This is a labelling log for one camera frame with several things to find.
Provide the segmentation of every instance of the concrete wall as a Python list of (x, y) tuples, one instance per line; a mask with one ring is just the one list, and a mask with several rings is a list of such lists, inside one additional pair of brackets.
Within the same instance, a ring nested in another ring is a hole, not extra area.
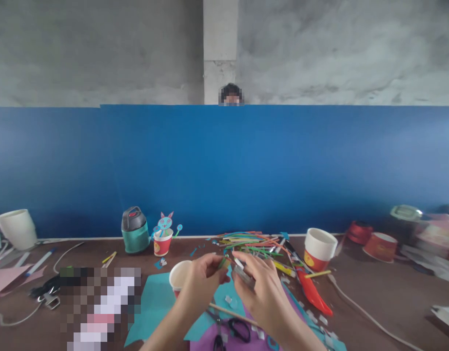
[(203, 103), (202, 0), (0, 0), (0, 106)]
[(449, 0), (240, 0), (254, 104), (449, 105)]

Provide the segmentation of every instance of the blue panel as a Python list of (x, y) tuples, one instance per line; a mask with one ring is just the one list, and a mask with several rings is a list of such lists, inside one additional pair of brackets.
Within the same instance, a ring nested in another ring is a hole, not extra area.
[(449, 203), (449, 107), (0, 108), (0, 213), (40, 237), (119, 236), (138, 205), (180, 235), (344, 231)]
[(0, 213), (27, 208), (38, 237), (121, 235), (100, 109), (0, 108)]

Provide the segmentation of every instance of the hand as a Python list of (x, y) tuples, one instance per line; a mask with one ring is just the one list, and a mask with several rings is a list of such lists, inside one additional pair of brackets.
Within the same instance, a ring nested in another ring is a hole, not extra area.
[(176, 304), (187, 309), (195, 321), (208, 308), (220, 284), (229, 283), (227, 269), (218, 270), (223, 256), (208, 253), (194, 261)]

